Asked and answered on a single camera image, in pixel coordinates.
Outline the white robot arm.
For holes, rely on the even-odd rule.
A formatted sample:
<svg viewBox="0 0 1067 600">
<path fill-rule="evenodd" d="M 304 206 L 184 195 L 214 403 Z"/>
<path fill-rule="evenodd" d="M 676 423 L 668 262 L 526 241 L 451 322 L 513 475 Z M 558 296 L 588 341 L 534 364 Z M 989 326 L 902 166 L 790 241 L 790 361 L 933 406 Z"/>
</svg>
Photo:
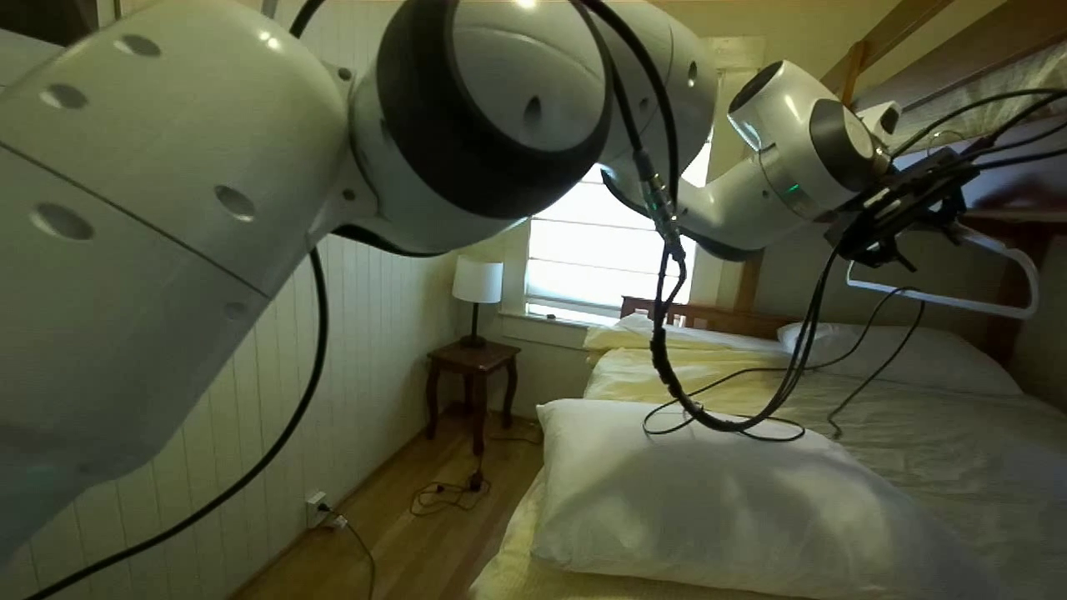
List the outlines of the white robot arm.
<svg viewBox="0 0 1067 600">
<path fill-rule="evenodd" d="M 481 244 L 583 172 L 747 261 L 892 181 L 790 61 L 738 97 L 651 0 L 401 0 L 363 76 L 238 0 L 146 0 L 0 82 L 0 557 L 153 460 L 331 233 Z"/>
</svg>

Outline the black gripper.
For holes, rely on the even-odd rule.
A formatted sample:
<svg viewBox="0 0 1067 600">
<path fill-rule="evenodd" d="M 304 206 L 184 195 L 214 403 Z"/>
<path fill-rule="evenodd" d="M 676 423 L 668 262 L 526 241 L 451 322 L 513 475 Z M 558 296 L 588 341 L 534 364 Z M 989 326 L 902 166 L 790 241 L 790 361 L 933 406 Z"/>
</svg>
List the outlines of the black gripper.
<svg viewBox="0 0 1067 600">
<path fill-rule="evenodd" d="M 892 261 L 912 266 L 897 235 L 904 230 L 942 230 L 959 241 L 953 223 L 964 214 L 961 185 L 971 181 L 971 162 L 959 151 L 939 151 L 923 161 L 893 171 L 876 193 L 850 201 L 829 230 L 836 256 L 885 266 Z"/>
</svg>

